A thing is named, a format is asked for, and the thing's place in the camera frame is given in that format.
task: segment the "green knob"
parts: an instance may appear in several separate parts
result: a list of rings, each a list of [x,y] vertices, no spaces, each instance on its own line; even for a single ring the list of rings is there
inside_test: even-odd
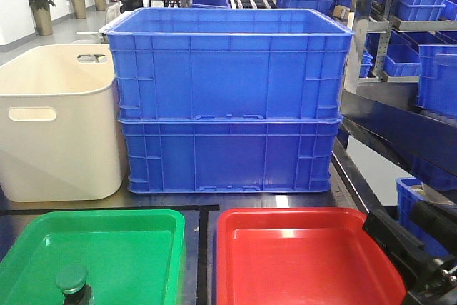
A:
[[[86,267],[80,264],[71,264],[57,273],[56,285],[63,294],[74,294],[84,287],[86,279]]]

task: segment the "tray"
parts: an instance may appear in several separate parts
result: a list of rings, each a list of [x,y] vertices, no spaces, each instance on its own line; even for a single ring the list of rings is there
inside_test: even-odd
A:
[[[171,210],[52,212],[31,222],[0,264],[0,304],[62,304],[55,275],[89,271],[97,305],[179,303],[184,218]]]
[[[342,208],[224,212],[217,304],[400,304],[401,277],[364,220]]]

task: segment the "cardboard box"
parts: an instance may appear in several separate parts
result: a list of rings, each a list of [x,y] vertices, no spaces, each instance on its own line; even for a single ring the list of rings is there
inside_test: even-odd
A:
[[[350,9],[348,7],[336,5],[333,10],[333,16],[339,19],[347,20],[349,18],[349,11]]]

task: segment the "bin handle hole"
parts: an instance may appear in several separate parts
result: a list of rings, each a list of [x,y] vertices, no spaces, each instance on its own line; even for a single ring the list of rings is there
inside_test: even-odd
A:
[[[51,107],[14,107],[8,116],[12,121],[54,121],[57,114]]]
[[[108,61],[103,54],[81,54],[77,59],[80,64],[105,64]]]

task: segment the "crate handle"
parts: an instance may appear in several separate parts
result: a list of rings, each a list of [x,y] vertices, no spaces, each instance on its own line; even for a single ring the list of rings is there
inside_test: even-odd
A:
[[[55,121],[57,113],[51,107],[11,107],[8,117],[12,121]]]
[[[435,63],[441,66],[457,67],[457,54],[436,54]]]
[[[76,59],[80,64],[105,64],[108,61],[104,54],[79,54]]]

